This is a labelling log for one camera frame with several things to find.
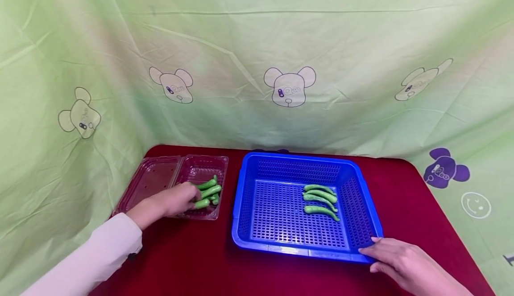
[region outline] bear ear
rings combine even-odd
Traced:
[[[157,84],[161,84],[159,77],[162,76],[162,72],[160,72],[155,67],[150,66],[148,73],[150,74],[150,77],[152,78],[153,82],[155,82]]]
[[[468,167],[466,167],[463,164],[457,164],[455,175],[453,176],[453,180],[464,182],[468,181],[471,177],[471,174],[469,173]]]
[[[410,72],[410,74],[403,79],[402,86],[406,86],[409,84],[410,81],[412,81],[415,77],[419,76],[421,73],[425,72],[425,69],[423,67],[420,67],[419,69],[415,69],[414,71]]]
[[[89,104],[91,102],[91,94],[89,94],[89,92],[83,87],[76,87],[75,99],[82,100],[85,103]]]
[[[437,160],[439,157],[451,157],[450,150],[447,150],[447,148],[435,148],[434,150],[430,151],[430,157],[432,157],[434,160]]]
[[[276,67],[270,67],[266,73],[264,73],[264,83],[269,87],[275,87],[275,80],[282,75],[279,69]]]
[[[184,83],[186,84],[186,87],[190,87],[193,85],[193,78],[187,73],[186,70],[178,69],[175,71],[175,75],[180,77]]]
[[[448,60],[444,61],[443,63],[441,63],[440,66],[437,67],[437,69],[439,70],[437,72],[437,75],[443,73],[444,70],[446,70],[451,65],[451,63],[453,63],[453,59],[448,59]]]
[[[71,132],[75,130],[75,126],[73,125],[71,121],[71,111],[70,110],[63,110],[59,112],[59,126],[66,131]]]
[[[298,71],[298,75],[303,78],[305,81],[305,87],[312,86],[316,81],[316,72],[310,66],[306,66],[303,69]]]

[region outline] purple bear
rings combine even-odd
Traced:
[[[430,151],[430,157],[435,162],[427,167],[423,179],[432,187],[444,189],[451,179],[456,181],[467,181],[470,177],[469,169],[463,164],[457,164],[450,157],[447,148],[435,148]]]

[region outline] wrist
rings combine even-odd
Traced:
[[[134,208],[126,212],[126,215],[135,222],[141,230],[161,219],[164,215],[162,208],[151,198],[143,199]]]

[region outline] blue plastic basket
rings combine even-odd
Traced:
[[[305,185],[325,185],[337,193],[340,222],[305,214]],[[234,204],[232,239],[241,248],[316,258],[371,263],[358,248],[382,236],[368,186],[348,160],[254,152],[243,159]]]

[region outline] green vegetable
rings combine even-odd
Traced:
[[[323,191],[327,191],[331,195],[336,195],[334,191],[332,191],[331,188],[325,187],[324,185],[306,185],[303,188],[303,191],[309,191],[309,190],[315,190],[315,189],[321,189]]]
[[[330,207],[330,209],[332,209],[332,211],[337,212],[337,208],[335,208],[331,204],[330,201],[328,201],[327,199],[325,199],[323,197],[318,197],[318,196],[311,195],[311,194],[305,194],[303,196],[303,200],[305,200],[305,201],[317,201],[317,202],[321,202],[322,204],[327,204],[327,206]]]
[[[302,194],[303,195],[307,195],[307,194],[316,195],[318,197],[327,199],[328,201],[332,202],[333,204],[335,204],[337,202],[337,198],[335,196],[332,196],[331,194],[321,191],[321,190],[309,190],[307,192],[302,192]]]
[[[220,202],[220,195],[218,195],[218,194],[214,194],[214,195],[213,195],[213,196],[211,196],[211,197],[215,197],[215,198],[212,200],[212,204],[213,204],[213,205],[217,205],[217,204],[219,204],[219,202]]]
[[[327,208],[318,207],[318,206],[305,206],[303,208],[303,211],[306,214],[324,214],[324,215],[328,215],[328,216],[331,216],[332,219],[334,219],[336,222],[339,221],[339,218],[333,212],[331,212]]]
[[[218,184],[218,179],[217,179],[216,175],[214,175],[214,178],[210,179],[207,182],[204,182],[203,184],[196,185],[196,187],[199,190],[206,190],[206,189],[209,189],[210,187],[214,187],[217,184]]]
[[[194,209],[201,209],[207,207],[211,201],[209,199],[202,199],[194,203]]]
[[[205,199],[205,198],[207,198],[215,193],[218,193],[220,191],[222,191],[222,186],[220,186],[220,185],[215,185],[214,187],[210,187],[209,189],[202,191],[202,199]]]

